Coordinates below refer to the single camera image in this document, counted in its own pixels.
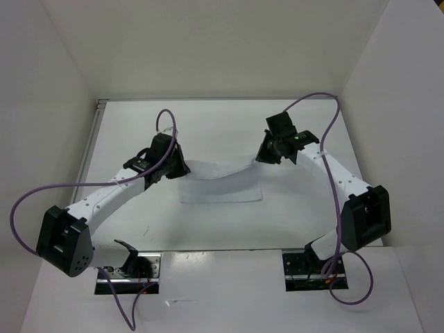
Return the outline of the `white skirt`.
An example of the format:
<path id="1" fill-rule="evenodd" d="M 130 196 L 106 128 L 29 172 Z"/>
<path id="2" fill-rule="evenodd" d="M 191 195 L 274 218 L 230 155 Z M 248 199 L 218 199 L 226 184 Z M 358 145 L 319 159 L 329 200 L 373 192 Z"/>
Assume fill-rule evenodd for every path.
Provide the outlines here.
<path id="1" fill-rule="evenodd" d="M 251 203 L 263 199 L 259 167 L 254 155 L 231 160 L 187 160 L 190 173 L 179 179 L 183 204 Z"/>

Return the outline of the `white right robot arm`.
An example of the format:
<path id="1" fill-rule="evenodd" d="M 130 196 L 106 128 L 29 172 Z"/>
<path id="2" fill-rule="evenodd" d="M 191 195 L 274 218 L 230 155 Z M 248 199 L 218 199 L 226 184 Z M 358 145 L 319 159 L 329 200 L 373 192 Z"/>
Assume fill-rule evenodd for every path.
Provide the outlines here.
<path id="1" fill-rule="evenodd" d="M 388 191 L 372 187 L 348 171 L 321 146 L 308 130 L 299 132 L 287 112 L 266 119 L 256 161 L 280 164 L 285 158 L 329 185 L 339 210 L 340 226 L 305 246 L 304 264 L 312 273 L 321 272 L 336 250 L 357 251 L 391 231 Z"/>

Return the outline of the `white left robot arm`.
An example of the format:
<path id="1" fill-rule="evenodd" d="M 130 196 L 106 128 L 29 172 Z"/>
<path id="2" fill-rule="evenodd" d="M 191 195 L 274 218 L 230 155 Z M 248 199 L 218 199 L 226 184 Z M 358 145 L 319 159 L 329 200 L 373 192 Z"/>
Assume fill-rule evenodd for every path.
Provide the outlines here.
<path id="1" fill-rule="evenodd" d="M 162 178 L 181 178 L 189 172 L 176 139 L 157 134 L 151 146 L 124 163 L 109 184 L 66 208 L 49 208 L 42 221 L 37 254 L 71 278 L 88 267 L 106 266 L 125 278 L 134 275 L 137 249 L 118 239 L 112 246 L 94 244 L 93 234 L 121 206 Z"/>

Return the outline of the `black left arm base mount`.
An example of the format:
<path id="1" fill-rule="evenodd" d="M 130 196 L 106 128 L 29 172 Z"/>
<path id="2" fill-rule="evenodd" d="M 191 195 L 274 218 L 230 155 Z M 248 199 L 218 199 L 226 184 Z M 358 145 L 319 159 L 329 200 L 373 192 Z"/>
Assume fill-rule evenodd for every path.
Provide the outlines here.
<path id="1" fill-rule="evenodd" d="M 120 268 L 103 267 L 117 295 L 158 294 L 162 253 L 140 253 L 128 273 Z"/>

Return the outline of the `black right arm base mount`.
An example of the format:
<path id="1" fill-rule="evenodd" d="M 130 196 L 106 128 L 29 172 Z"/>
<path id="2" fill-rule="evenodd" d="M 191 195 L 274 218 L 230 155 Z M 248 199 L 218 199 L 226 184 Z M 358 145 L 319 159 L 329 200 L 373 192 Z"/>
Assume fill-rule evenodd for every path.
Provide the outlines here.
<path id="1" fill-rule="evenodd" d="M 321 277 L 323 263 L 309 261 L 302 248 L 282 250 L 282 264 L 286 292 L 323 291 L 332 289 L 348 289 L 345 266 L 342 260 L 336 265 L 328 279 Z"/>

